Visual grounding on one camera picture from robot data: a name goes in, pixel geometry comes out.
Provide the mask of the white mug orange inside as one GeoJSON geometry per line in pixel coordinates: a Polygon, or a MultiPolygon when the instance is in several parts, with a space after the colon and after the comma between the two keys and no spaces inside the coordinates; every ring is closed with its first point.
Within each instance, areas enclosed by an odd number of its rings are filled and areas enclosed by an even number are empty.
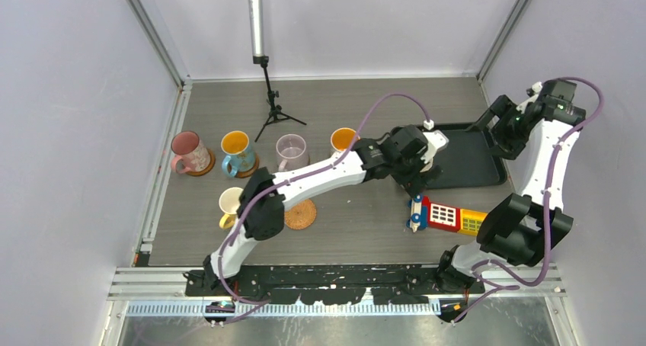
{"type": "Polygon", "coordinates": [[[356,141],[360,140],[360,136],[357,135],[357,132],[354,129],[349,127],[336,129],[330,136],[330,155],[346,150],[351,145],[354,138],[356,138],[356,141]]]}

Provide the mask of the lilac mug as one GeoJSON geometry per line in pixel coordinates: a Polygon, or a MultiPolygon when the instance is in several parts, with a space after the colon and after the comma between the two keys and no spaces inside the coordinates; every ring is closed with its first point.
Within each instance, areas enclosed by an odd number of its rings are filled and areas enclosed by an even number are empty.
{"type": "Polygon", "coordinates": [[[276,153],[279,172],[304,168],[310,162],[307,143],[297,134],[281,136],[276,143],[276,153]]]}

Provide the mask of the woven rattan round coaster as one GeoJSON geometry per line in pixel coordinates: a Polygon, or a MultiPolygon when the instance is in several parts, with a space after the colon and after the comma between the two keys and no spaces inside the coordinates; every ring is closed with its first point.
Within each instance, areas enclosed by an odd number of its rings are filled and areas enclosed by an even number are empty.
{"type": "Polygon", "coordinates": [[[285,224],[293,230],[301,230],[314,223],[317,216],[312,200],[304,200],[285,212],[285,224]]]}

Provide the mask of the blue mug yellow inside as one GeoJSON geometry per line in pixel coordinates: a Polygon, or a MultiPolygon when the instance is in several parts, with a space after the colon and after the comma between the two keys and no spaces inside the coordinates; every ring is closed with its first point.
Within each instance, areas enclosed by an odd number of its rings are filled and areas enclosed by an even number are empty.
{"type": "Polygon", "coordinates": [[[254,165],[256,153],[248,135],[240,130],[224,135],[221,149],[225,153],[222,171],[229,177],[235,177],[238,171],[247,171],[254,165]]]}

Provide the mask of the brown wooden coaster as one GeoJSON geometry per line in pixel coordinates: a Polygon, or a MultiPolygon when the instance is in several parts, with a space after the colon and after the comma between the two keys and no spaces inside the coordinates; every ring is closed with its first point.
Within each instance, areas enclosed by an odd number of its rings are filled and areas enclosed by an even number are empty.
{"type": "Polygon", "coordinates": [[[247,171],[238,171],[235,175],[236,178],[248,178],[253,175],[253,173],[259,168],[260,159],[258,155],[255,156],[254,165],[247,171]]]}
{"type": "Polygon", "coordinates": [[[194,167],[195,171],[189,171],[187,174],[189,176],[199,177],[208,174],[214,167],[216,163],[216,157],[214,152],[206,148],[204,153],[196,156],[194,167]]]}

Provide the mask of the yellow mug white inside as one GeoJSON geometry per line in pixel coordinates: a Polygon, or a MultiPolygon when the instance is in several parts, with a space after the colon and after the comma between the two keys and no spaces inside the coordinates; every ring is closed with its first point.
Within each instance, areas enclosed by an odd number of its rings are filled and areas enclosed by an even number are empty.
{"type": "Polygon", "coordinates": [[[220,229],[230,229],[238,219],[240,196],[244,192],[242,187],[230,187],[224,190],[219,197],[219,208],[223,215],[219,221],[220,229]]]}

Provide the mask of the pink floral mug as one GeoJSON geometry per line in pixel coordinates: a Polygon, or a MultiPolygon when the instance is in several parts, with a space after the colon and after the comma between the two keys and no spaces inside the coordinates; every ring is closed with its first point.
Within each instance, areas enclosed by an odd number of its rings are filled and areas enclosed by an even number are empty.
{"type": "Polygon", "coordinates": [[[194,163],[197,155],[206,151],[201,138],[194,131],[183,131],[171,141],[171,151],[174,158],[171,160],[171,169],[178,174],[187,174],[195,171],[194,163]]]}

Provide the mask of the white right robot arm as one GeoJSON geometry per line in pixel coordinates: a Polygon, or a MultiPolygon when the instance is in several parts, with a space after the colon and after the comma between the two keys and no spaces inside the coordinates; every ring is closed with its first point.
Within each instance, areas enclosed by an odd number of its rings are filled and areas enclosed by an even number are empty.
{"type": "Polygon", "coordinates": [[[548,264],[552,249],[571,231],[574,220],[564,213],[562,185],[587,117],[573,103],[579,81],[560,77],[537,82],[520,104],[500,95],[469,127],[483,130],[496,118],[492,154],[514,160],[527,150],[530,167],[520,190],[484,218],[475,241],[443,253],[434,274],[443,292],[467,290],[492,267],[548,264]]]}

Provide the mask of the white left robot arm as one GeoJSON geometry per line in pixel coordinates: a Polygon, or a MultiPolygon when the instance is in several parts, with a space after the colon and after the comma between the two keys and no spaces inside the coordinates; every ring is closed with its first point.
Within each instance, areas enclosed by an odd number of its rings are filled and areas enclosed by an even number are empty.
{"type": "Polygon", "coordinates": [[[239,196],[234,226],[203,262],[204,285],[217,296],[226,295],[254,247],[278,235],[286,211],[304,200],[387,177],[415,197],[434,179],[433,159],[448,143],[439,130],[406,125],[381,140],[360,138],[351,148],[304,168],[277,173],[259,168],[239,196]]]}

